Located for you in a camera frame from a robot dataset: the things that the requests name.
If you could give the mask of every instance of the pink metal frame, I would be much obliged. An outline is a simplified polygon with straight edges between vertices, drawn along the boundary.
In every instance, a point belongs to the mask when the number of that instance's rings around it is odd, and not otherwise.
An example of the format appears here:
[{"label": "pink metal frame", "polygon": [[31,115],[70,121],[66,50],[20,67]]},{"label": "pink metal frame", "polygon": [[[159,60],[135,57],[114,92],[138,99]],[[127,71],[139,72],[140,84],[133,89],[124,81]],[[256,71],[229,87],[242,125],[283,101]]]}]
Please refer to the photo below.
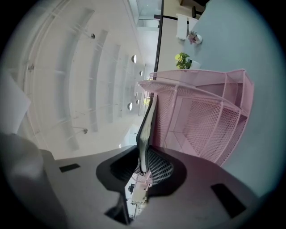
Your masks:
[{"label": "pink metal frame", "polygon": [[221,166],[237,146],[252,107],[254,85],[246,71],[176,70],[150,76],[157,80],[139,84],[158,96],[152,144]]}]

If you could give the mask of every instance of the black rectangular slot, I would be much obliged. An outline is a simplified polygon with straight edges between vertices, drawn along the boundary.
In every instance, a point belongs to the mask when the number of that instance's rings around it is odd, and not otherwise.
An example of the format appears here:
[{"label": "black rectangular slot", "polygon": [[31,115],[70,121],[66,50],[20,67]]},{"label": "black rectangular slot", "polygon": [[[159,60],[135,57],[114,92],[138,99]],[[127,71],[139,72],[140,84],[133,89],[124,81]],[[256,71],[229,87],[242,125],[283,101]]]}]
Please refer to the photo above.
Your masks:
[{"label": "black rectangular slot", "polygon": [[59,169],[62,171],[62,173],[64,173],[64,172],[74,170],[77,168],[80,168],[80,166],[78,164],[71,164],[71,165],[62,166]]},{"label": "black rectangular slot", "polygon": [[236,217],[246,209],[224,184],[212,185],[211,189],[214,191],[231,218]]}]

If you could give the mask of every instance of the table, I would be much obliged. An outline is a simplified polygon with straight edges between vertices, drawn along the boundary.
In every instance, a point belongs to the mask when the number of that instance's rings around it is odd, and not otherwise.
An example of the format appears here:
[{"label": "table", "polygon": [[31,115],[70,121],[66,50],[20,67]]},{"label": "table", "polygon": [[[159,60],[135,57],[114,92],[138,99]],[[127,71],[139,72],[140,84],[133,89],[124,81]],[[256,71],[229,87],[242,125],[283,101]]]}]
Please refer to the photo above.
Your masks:
[{"label": "table", "polygon": [[223,168],[258,196],[274,189],[285,162],[286,69],[282,48],[260,14],[246,1],[211,0],[195,25],[203,42],[184,43],[201,69],[244,68],[254,82],[245,132]]}]

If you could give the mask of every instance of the yellow flower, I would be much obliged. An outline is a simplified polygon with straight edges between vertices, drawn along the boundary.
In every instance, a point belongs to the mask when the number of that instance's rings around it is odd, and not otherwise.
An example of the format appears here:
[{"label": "yellow flower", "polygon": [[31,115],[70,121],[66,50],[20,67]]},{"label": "yellow flower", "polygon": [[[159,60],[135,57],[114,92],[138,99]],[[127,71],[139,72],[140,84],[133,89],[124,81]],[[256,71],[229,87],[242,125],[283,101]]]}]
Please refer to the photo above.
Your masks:
[{"label": "yellow flower", "polygon": [[180,60],[180,54],[175,55],[175,60]]}]

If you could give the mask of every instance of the pink wire basket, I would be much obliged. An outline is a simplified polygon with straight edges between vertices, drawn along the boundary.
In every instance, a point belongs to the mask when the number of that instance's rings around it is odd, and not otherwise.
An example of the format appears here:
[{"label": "pink wire basket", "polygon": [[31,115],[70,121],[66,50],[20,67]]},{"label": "pink wire basket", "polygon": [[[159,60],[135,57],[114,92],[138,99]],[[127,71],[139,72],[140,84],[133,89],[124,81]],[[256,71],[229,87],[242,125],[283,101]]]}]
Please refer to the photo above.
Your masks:
[{"label": "pink wire basket", "polygon": [[157,96],[152,145],[201,157],[221,166],[245,130],[254,85],[245,70],[154,72],[140,81]]}]

